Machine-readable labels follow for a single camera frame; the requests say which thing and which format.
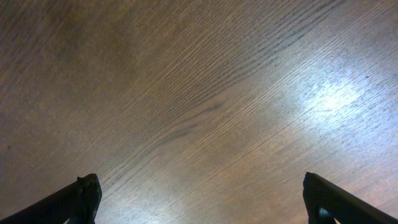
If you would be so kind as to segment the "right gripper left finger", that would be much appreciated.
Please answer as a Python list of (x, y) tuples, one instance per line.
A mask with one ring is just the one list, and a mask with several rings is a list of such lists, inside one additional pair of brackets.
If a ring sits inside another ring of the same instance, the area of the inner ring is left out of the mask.
[(1, 224), (94, 224), (101, 198), (98, 176), (88, 174), (33, 205), (2, 219)]

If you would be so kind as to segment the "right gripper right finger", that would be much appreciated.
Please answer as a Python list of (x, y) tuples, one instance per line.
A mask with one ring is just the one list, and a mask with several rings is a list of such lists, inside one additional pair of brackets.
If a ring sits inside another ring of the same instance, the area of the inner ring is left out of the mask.
[(308, 224), (397, 224), (396, 218), (315, 173), (305, 174), (303, 199)]

